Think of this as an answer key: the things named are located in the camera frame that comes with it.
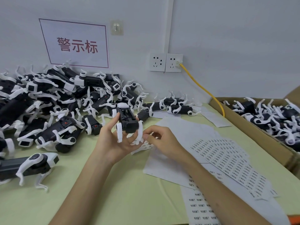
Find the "table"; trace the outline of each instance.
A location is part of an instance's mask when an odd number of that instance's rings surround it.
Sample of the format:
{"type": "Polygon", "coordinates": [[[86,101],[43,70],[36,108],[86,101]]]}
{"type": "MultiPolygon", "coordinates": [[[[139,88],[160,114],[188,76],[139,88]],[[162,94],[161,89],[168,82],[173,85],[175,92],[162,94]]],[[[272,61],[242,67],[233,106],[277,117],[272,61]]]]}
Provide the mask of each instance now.
{"type": "MultiPolygon", "coordinates": [[[[208,104],[210,111],[217,113],[208,104]]],[[[187,121],[214,126],[205,117],[182,115],[187,121]]],[[[144,127],[160,119],[149,118],[144,127]]],[[[224,137],[230,137],[250,155],[252,166],[266,176],[281,197],[276,198],[288,215],[300,214],[300,180],[260,148],[235,126],[216,128],[224,137]]],[[[68,154],[60,154],[60,161],[43,181],[49,192],[34,188],[35,175],[0,185],[1,224],[47,225],[69,193],[86,160],[92,153],[97,136],[82,133],[68,154]]],[[[16,157],[25,157],[41,151],[35,147],[17,148],[16,157]]],[[[111,170],[99,197],[99,204],[91,224],[171,225],[186,224],[188,218],[177,184],[143,174],[149,150],[126,156],[111,170]]]]}

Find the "wall socket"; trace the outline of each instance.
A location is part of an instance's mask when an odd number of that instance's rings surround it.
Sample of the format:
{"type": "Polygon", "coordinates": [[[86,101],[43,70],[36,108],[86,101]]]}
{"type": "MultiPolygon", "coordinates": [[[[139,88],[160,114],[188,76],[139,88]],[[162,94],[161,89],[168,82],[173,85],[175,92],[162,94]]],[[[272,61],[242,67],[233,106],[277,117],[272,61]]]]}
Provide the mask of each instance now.
{"type": "Polygon", "coordinates": [[[166,68],[166,56],[163,53],[151,53],[148,58],[148,70],[164,72],[166,68]]]}
{"type": "Polygon", "coordinates": [[[176,64],[177,61],[182,63],[183,55],[182,54],[167,54],[166,60],[166,72],[181,72],[181,67],[178,67],[176,64]]]}

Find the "right hand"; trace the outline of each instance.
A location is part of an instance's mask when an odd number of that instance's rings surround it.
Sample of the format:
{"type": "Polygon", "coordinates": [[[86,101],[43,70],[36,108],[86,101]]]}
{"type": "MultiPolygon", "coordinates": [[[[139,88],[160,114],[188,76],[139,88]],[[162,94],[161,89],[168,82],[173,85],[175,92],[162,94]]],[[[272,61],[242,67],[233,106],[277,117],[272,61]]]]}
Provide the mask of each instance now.
{"type": "Polygon", "coordinates": [[[156,146],[165,156],[177,162],[190,156],[168,127],[152,125],[143,131],[143,139],[156,146]]]}

